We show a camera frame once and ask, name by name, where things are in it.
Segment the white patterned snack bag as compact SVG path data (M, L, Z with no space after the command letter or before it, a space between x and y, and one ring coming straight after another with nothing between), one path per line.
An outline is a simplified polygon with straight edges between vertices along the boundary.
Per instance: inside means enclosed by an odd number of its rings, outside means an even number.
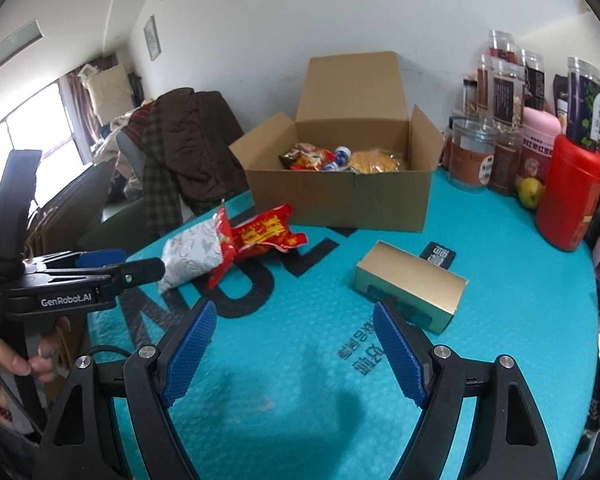
M225 206L219 206L213 216L194 224L166 241L161 260L166 267L158 281L163 295L204 274L210 274L208 287L219 283L236 256L232 228Z

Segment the red yellow snack packet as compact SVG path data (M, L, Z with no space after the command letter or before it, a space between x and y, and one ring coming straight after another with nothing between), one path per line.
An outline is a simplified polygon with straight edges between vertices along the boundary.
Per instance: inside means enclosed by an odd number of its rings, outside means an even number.
M309 243L304 233L294 233L289 226L292 207L289 204L257 214L232 229L236 260L264 255L271 249L289 252Z

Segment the gold rectangular box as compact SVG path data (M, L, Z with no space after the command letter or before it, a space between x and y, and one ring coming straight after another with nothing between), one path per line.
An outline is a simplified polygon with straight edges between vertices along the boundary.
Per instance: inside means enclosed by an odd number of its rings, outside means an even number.
M430 333L449 326L468 281L433 262L380 240L356 264L354 288L391 302L408 322Z

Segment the dark cereal snack bag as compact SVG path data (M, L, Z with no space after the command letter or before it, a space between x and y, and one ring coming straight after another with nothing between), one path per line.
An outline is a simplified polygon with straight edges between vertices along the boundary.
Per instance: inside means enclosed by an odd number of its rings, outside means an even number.
M317 148L309 143L296 143L290 150L279 155L278 159L288 170L321 171L324 166L333 162L336 156L326 148Z

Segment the blue white tablet tube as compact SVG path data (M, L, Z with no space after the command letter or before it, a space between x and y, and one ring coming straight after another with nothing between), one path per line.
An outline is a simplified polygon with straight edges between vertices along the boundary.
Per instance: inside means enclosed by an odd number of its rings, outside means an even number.
M345 170L351 159L351 151L345 146L338 146L334 151L334 159L323 166L324 171Z

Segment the waffle snack clear bag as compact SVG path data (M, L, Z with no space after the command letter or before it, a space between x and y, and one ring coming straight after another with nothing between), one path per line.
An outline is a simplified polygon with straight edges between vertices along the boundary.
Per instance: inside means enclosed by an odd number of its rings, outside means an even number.
M384 174L398 172L402 167L399 155L373 148L372 150L353 152L348 166L358 174Z

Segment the stack of cardboard sheets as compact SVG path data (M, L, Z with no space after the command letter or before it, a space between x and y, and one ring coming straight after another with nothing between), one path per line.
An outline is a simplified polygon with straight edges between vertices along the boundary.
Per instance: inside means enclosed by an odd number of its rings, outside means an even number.
M27 257L76 249L79 238L102 221L114 166L113 159L91 166L35 211L24 244Z

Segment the brown jacket on chair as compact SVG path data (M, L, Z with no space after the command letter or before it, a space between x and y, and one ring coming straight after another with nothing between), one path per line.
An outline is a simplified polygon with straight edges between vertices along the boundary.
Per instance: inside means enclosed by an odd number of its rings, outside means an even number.
M248 190L230 144L244 135L219 91L178 88L159 96L142 139L146 229L155 240Z

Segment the teal bubble mailer mat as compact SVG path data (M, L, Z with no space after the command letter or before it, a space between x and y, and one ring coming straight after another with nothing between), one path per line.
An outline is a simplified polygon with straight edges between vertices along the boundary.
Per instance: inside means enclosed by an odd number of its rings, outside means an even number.
M528 382L565 472L590 404L597 362L597 295L590 251L548 244L511 197L432 180L420 233L314 228L293 254L235 264L215 289L204 280L160 296L133 289L88 319L94 344L154 344L202 296L218 325L186 396L170 414L205 479L385 479L419 408L396 382L353 287L356 264L378 242L419 255L454 252L467 285L434 337L466 359L509 354Z

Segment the red canister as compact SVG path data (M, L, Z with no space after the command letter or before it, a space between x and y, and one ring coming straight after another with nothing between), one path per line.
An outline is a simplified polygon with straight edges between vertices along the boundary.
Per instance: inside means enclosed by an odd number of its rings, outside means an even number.
M582 242L600 197L600 153L564 134L554 141L535 224L550 244L573 252Z

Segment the open cardboard box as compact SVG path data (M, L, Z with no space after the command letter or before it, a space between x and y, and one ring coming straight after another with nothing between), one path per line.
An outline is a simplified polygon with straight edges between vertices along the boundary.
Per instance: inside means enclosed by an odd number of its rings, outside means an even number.
M295 118L278 113L230 149L254 206L302 226L420 232L441 132L407 107L396 53L312 58Z

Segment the glass jar brown contents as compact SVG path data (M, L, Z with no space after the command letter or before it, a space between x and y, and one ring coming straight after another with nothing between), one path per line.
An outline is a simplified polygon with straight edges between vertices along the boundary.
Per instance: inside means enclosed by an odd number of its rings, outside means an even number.
M494 163L496 130L484 120L456 118L452 125L449 175L466 190L485 188Z

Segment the pink bottle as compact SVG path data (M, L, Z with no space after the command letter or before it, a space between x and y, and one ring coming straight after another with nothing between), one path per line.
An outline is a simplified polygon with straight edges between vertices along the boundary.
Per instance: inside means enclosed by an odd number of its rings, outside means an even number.
M545 183L555 139L562 133L559 119L544 110L526 107L521 131L522 147L516 186L525 178L535 178Z

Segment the clear jar purple label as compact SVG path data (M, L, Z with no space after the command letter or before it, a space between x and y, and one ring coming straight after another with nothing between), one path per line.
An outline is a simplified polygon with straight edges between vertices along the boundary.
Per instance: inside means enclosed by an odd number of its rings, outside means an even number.
M600 70L583 58L568 56L568 112L566 137L580 148L593 151L595 101L600 95Z

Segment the framed wall picture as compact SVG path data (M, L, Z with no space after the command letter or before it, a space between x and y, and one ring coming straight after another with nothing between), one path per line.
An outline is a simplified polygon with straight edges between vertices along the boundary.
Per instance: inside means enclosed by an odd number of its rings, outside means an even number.
M161 53L160 40L157 32L155 17L151 15L144 28L146 47L151 61L155 61Z

